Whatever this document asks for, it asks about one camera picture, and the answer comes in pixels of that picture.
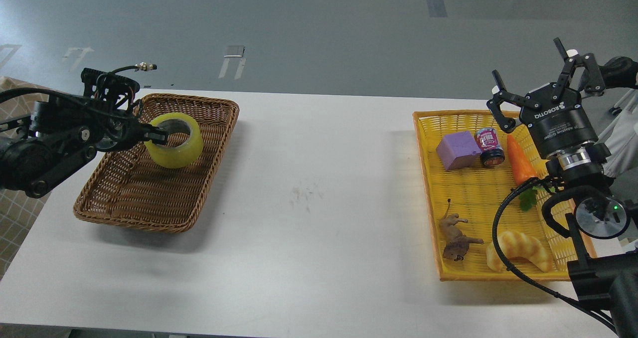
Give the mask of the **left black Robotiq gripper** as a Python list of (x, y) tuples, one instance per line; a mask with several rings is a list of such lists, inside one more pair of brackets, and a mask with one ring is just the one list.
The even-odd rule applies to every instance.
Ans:
[(162, 146), (168, 142), (166, 129), (144, 124), (134, 116), (107, 118), (102, 121), (102, 129), (102, 152), (129, 150), (140, 141)]

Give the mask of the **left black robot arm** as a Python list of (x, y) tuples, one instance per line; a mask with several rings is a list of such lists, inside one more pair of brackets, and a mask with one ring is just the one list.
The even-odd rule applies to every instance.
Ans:
[(141, 87), (121, 75), (128, 70), (148, 72), (157, 66), (142, 62), (112, 71), (84, 68), (83, 95), (40, 88), (3, 91), (2, 102), (28, 94), (48, 99), (36, 102), (30, 114), (2, 121), (1, 131), (15, 136), (1, 139), (1, 187), (40, 198), (98, 152), (126, 151), (145, 141), (166, 144), (166, 129), (141, 122), (142, 102), (136, 99)]

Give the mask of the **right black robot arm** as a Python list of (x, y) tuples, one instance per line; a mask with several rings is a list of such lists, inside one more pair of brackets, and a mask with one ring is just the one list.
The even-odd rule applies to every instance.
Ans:
[[(616, 238), (637, 222), (637, 205), (613, 197), (603, 175), (603, 163), (611, 152), (599, 142), (582, 106), (580, 91), (570, 88), (579, 67), (588, 75), (586, 97), (603, 95), (605, 82), (594, 54), (567, 50), (559, 38), (554, 44), (564, 63), (558, 79), (524, 96), (509, 92), (499, 72), (492, 71), (496, 86), (488, 110), (506, 133), (526, 126), (548, 170), (544, 178), (524, 181), (500, 204), (492, 224), (492, 242), (504, 267), (522, 281), (593, 317), (618, 337), (635, 338), (637, 252), (592, 258), (583, 242), (583, 234), (595, 239)], [(506, 257), (504, 243), (497, 237), (497, 225), (506, 207), (534, 186), (555, 188), (542, 204), (541, 213), (548, 227), (572, 239), (577, 258), (567, 263), (567, 269), (577, 299), (550, 290), (522, 273)]]

